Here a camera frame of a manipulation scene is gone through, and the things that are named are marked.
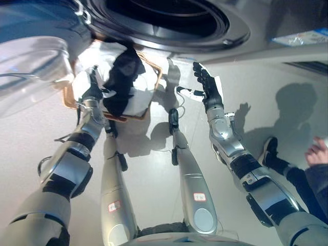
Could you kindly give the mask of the left robot hand black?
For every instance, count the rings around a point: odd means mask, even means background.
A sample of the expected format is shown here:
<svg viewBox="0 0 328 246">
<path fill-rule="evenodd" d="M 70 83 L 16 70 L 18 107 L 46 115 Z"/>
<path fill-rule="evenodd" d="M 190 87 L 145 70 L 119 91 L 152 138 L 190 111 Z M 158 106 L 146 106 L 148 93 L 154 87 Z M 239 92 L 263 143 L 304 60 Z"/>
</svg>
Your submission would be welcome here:
<svg viewBox="0 0 328 246">
<path fill-rule="evenodd" d="M 87 71 L 87 82 L 88 89 L 82 94 L 81 100 L 84 101 L 86 99 L 94 99 L 97 102 L 103 98 L 103 92 L 99 88 L 98 79 L 97 79 L 98 65 L 91 67 Z"/>
</svg>

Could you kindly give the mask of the right robot hand black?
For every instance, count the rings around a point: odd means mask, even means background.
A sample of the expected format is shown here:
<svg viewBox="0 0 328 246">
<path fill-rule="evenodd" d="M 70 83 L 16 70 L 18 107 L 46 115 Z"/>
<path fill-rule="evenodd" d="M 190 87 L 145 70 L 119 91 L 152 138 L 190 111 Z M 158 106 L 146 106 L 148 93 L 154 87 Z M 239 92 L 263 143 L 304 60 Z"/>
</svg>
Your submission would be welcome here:
<svg viewBox="0 0 328 246">
<path fill-rule="evenodd" d="M 215 106 L 223 107 L 223 98 L 217 88 L 217 77 L 213 77 L 207 68 L 198 62 L 193 62 L 193 72 L 203 90 L 192 90 L 178 86 L 176 93 L 202 102 L 206 111 Z"/>
</svg>

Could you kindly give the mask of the bystander bare hand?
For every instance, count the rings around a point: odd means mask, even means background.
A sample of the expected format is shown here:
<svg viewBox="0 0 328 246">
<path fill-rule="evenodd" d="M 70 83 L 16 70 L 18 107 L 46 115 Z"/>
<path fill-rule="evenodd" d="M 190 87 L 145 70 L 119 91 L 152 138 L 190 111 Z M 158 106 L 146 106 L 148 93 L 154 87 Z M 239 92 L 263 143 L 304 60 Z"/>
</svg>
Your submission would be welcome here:
<svg viewBox="0 0 328 246">
<path fill-rule="evenodd" d="M 324 139 L 315 136 L 314 143 L 305 152 L 305 159 L 309 167 L 327 164 L 327 145 Z"/>
</svg>

